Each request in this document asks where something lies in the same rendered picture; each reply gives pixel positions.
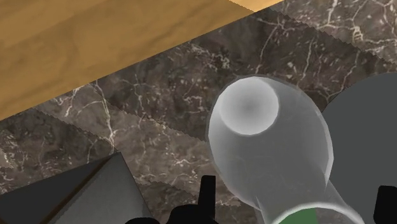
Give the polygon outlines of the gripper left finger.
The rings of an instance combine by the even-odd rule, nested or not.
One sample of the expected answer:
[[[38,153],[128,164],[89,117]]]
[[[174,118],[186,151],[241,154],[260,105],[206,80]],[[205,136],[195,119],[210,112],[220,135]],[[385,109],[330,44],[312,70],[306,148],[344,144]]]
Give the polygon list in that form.
[[[148,210],[142,193],[137,193],[143,202],[142,215],[132,218],[125,224],[161,224],[153,218]],[[165,224],[218,224],[215,220],[216,214],[216,176],[203,175],[200,182],[198,202],[196,204],[185,204],[172,209],[169,219]]]

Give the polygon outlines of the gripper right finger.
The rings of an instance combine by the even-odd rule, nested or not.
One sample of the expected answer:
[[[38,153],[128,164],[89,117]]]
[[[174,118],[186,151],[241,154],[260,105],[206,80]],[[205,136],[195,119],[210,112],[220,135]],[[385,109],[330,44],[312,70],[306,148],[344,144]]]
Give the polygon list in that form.
[[[375,224],[397,224],[397,187],[379,186],[373,220]]]

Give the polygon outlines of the dark grey round object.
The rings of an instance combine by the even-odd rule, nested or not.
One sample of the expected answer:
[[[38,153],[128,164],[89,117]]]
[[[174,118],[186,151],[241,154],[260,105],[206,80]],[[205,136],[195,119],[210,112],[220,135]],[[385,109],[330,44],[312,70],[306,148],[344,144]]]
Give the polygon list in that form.
[[[375,224],[379,186],[397,187],[397,73],[353,84],[323,116],[333,142],[330,180],[365,224]]]

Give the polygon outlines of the clear glass bottle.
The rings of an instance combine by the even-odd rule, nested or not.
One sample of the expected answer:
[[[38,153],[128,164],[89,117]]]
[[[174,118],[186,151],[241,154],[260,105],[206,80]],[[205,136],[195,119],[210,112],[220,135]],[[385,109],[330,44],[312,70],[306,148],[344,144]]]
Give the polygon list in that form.
[[[226,187],[255,208],[263,224],[280,224],[317,207],[365,224],[332,185],[328,126],[313,100],[295,85],[264,76],[227,85],[212,108],[207,142]]]

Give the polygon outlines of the grey box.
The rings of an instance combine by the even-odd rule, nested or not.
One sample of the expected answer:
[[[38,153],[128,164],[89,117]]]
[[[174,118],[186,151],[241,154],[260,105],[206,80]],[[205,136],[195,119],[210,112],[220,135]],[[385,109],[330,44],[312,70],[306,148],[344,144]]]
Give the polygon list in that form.
[[[120,153],[0,195],[0,224],[125,224],[150,216]]]

